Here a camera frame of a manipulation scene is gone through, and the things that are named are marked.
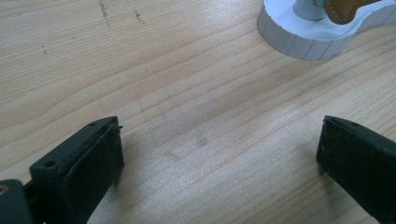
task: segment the wood grain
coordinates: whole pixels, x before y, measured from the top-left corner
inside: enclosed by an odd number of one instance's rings
[[[396,140],[396,27],[328,61],[266,45],[262,1],[0,2],[0,179],[117,115],[126,166],[89,223],[375,223],[327,175],[325,115]]]

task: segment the white plastic base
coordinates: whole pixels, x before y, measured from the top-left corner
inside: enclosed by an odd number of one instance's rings
[[[396,1],[382,0],[361,7],[347,25],[337,25],[325,17],[307,21],[293,10],[295,0],[263,0],[258,29],[277,51],[303,60],[329,59],[340,53],[351,38],[377,25],[396,23]]]

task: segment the screw hole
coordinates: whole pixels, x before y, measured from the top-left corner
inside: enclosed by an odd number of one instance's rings
[[[56,164],[56,161],[47,161],[46,163],[44,163],[45,167],[51,167],[54,166]]]
[[[5,194],[8,191],[7,185],[0,185],[0,196]]]

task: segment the black plastic jaw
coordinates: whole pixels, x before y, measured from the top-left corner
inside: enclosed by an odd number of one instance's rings
[[[35,162],[24,188],[0,181],[0,223],[86,223],[123,165],[117,117],[99,119]]]
[[[396,222],[396,143],[357,123],[326,116],[317,160],[371,216]]]

